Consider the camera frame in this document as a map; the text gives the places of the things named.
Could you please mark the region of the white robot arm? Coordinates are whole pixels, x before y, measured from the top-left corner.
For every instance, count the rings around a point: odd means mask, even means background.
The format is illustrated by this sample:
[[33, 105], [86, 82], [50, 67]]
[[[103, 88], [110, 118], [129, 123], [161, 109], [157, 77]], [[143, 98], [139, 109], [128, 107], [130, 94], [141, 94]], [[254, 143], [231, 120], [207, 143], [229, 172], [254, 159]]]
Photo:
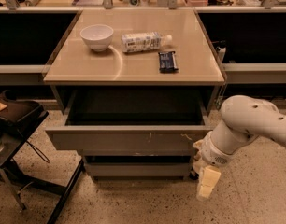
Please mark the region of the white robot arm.
[[196, 198], [207, 200], [236, 152], [262, 136], [286, 147], [286, 115], [262, 99], [235, 95], [226, 99], [220, 109], [221, 121], [207, 135], [196, 141], [192, 172], [199, 175]]

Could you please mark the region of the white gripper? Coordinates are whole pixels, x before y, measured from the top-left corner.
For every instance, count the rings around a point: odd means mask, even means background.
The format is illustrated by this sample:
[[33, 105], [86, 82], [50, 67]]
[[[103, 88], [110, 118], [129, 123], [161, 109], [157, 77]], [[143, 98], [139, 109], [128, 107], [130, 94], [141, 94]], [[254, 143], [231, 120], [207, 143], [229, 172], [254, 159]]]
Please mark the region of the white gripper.
[[230, 134], [211, 131], [203, 140], [200, 139], [193, 144], [196, 153], [193, 156], [192, 174], [199, 174], [196, 193], [199, 201], [207, 200], [215, 189], [221, 177], [221, 171], [217, 167], [229, 164], [234, 158], [231, 153], [233, 141]]

